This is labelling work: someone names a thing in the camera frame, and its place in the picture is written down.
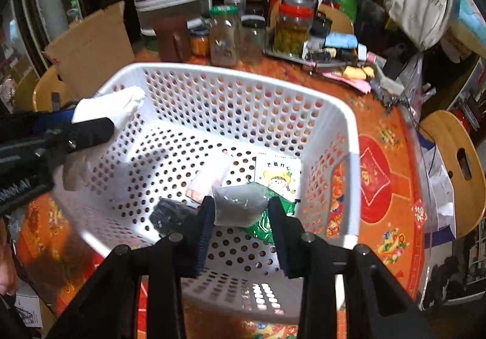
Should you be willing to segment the person left hand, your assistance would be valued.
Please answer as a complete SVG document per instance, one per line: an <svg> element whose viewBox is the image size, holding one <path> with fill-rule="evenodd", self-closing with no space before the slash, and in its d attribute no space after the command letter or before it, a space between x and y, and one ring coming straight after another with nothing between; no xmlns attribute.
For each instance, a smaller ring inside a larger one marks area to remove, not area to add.
<svg viewBox="0 0 486 339"><path fill-rule="evenodd" d="M18 276L3 219L0 220L0 234L0 293L1 295L15 295L18 289Z"/></svg>

